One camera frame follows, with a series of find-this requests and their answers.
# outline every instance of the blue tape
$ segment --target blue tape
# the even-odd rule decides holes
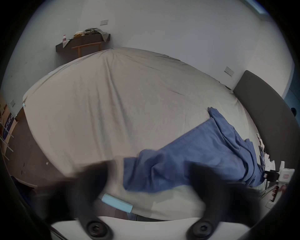
[[[101,200],[102,200],[102,202],[104,202],[114,208],[120,209],[121,211],[124,211],[124,212],[130,213],[132,210],[131,204],[123,202],[115,197],[112,197],[112,196],[106,194],[106,193],[103,195]]]

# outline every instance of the dark floor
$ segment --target dark floor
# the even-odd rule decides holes
[[[10,138],[9,145],[13,152],[7,149],[5,154],[9,159],[5,159],[5,163],[11,175],[37,187],[51,185],[64,178],[35,142],[25,116],[18,119],[12,135],[14,138]],[[97,216],[128,219],[125,212],[103,203],[100,199],[95,202],[94,207]]]

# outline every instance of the mattress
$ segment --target mattress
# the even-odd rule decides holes
[[[253,142],[259,163],[257,128],[233,92],[159,53],[117,48],[78,58],[36,82],[23,105],[34,139],[59,171],[72,176],[114,159],[105,192],[145,217],[201,217],[205,206],[190,186],[154,194],[126,191],[123,157],[162,148],[209,119],[208,107]]]

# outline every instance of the upholstered headboard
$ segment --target upholstered headboard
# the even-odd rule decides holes
[[[261,78],[245,71],[233,90],[253,119],[276,170],[281,161],[296,168],[300,159],[300,127],[282,97]]]

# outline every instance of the wooden chair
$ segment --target wooden chair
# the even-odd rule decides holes
[[[98,45],[99,46],[99,51],[101,51],[101,42],[96,42],[96,43],[89,43],[89,44],[84,44],[84,45],[80,45],[80,46],[75,46],[72,47],[72,49],[78,49],[78,58],[81,58],[81,48],[82,47],[89,47],[89,46],[93,46],[93,45]]]

